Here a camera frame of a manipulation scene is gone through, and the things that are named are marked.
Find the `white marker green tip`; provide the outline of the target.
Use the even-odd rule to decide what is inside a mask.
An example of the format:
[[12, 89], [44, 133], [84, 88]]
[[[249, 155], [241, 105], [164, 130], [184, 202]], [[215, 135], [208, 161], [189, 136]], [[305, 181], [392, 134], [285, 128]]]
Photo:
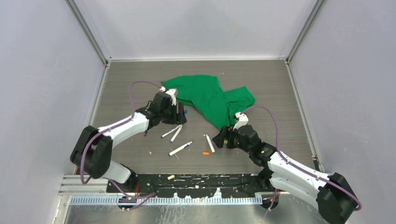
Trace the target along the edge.
[[211, 152], [212, 152], [212, 153], [215, 153], [215, 149], [214, 149], [214, 147], [213, 147], [212, 140], [210, 139], [210, 137], [209, 137], [207, 134], [205, 135], [205, 137], [206, 137], [206, 139], [207, 139], [207, 142], [208, 142], [208, 145], [209, 145], [209, 147], [210, 147]]

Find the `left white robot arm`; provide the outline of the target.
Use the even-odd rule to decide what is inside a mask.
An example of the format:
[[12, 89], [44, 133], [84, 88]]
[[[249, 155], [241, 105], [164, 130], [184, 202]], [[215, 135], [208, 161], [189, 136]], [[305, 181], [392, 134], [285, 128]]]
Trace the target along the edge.
[[87, 126], [70, 155], [70, 161], [91, 178], [106, 178], [118, 184], [126, 193], [137, 184], [136, 173], [127, 166], [112, 161], [112, 150], [128, 138], [148, 131], [160, 123], [186, 123], [183, 103], [178, 103], [176, 89], [162, 89], [145, 107], [108, 126]]

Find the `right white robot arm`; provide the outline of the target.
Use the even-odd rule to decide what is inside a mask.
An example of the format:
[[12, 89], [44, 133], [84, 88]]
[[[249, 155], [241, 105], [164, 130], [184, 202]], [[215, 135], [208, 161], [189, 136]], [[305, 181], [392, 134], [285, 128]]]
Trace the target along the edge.
[[361, 209], [344, 176], [321, 173], [296, 162], [262, 141], [251, 125], [224, 126], [212, 140], [218, 148], [243, 150], [254, 164], [262, 167], [259, 173], [262, 190], [286, 191], [316, 208], [330, 224], [344, 224], [354, 211]]

